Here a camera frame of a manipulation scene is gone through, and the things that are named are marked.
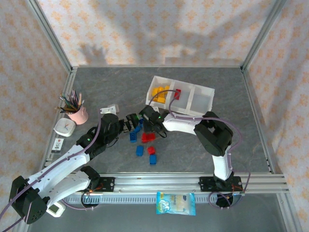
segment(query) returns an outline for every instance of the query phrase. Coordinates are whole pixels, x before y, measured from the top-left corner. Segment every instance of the white storage box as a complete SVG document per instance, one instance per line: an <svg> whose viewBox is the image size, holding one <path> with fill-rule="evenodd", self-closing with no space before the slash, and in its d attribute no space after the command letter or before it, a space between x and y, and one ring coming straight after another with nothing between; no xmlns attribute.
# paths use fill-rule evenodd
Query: white storage box
<svg viewBox="0 0 309 232"><path fill-rule="evenodd" d="M183 81L177 81L160 76L154 76L153 81L147 92L146 104L149 104L152 98L153 89L156 87L169 86L169 89L180 89L179 100L172 103L171 110L177 113L200 116L212 109L214 89L204 86L194 85ZM174 92L168 92L165 103L152 101L151 106L157 106L161 109L169 109L169 103L174 98Z"/></svg>

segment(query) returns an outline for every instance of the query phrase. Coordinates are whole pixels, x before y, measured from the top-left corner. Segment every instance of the white robotic arm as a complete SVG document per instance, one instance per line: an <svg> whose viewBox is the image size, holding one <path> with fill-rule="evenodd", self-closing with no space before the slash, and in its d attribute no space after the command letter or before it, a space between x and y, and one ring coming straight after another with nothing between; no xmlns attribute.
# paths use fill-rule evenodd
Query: white robotic arm
<svg viewBox="0 0 309 232"><path fill-rule="evenodd" d="M217 117L212 112L210 117ZM144 123L150 125L156 132L160 131L181 131L194 134L198 137L203 147L212 155L214 163L214 181L217 185L224 186L232 176L232 171L228 167L227 152L230 149L233 132L224 123L215 123L208 120L186 120L175 118L174 115L164 113L160 115L152 107L146 106L140 115ZM73 177L66 178L71 172L86 164L95 156L106 149L106 145L118 138L121 132L131 130L131 126L138 126L139 118L136 114L126 116L127 121L119 120L114 114L105 114L101 119L100 128L93 127L87 134L83 135L66 154L53 162L42 171L30 176L28 179L18 177L12 183L10 199L15 197L26 186L34 183L18 200L12 203L16 212L27 224L37 221L43 213L57 201L68 195L84 190L95 189L98 185L99 174L91 167L83 167ZM94 138L93 130L99 130L98 138L89 147ZM87 150L79 155L69 158L72 154L80 152L87 147Z"/></svg>
<svg viewBox="0 0 309 232"><path fill-rule="evenodd" d="M193 120L178 119L177 116L192 118L192 116L178 115L175 113L173 116L171 114L168 114L164 118L164 121L163 121L163 125L166 128L166 130L181 131L181 132L186 132L186 133L196 135L194 131L195 126L199 124L202 120L193 121ZM229 169L228 162L227 162L227 158L228 158L227 153L230 147L231 147L230 145L227 147L227 149L225 150L225 154L223 156L212 155L212 160L213 160L213 165L214 165L214 175L221 180L227 180L232 173L232 170Z"/></svg>

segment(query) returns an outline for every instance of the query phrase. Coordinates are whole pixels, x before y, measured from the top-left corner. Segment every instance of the clock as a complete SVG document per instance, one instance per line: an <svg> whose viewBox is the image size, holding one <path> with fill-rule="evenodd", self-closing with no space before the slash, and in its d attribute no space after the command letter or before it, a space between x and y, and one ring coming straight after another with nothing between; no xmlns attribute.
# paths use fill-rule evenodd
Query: clock
<svg viewBox="0 0 309 232"><path fill-rule="evenodd" d="M54 131L61 136L69 137L73 134L75 127L76 125L74 121L63 117L56 123Z"/></svg>

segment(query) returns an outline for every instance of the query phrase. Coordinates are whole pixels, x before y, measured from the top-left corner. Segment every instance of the pink cup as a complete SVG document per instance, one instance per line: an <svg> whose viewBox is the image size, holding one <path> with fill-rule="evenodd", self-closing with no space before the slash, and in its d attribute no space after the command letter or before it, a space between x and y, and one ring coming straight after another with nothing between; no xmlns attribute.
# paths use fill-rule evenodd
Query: pink cup
<svg viewBox="0 0 309 232"><path fill-rule="evenodd" d="M79 111L74 114L67 114L77 125L81 125L88 120L88 113L85 107L81 107Z"/></svg>

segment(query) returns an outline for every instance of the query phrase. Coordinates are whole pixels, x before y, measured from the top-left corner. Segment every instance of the plastic package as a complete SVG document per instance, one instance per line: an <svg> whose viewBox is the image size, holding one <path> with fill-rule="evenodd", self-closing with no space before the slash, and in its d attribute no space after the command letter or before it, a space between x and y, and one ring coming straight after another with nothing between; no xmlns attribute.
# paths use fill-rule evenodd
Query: plastic package
<svg viewBox="0 0 309 232"><path fill-rule="evenodd" d="M156 214L196 215L194 193L156 194Z"/></svg>

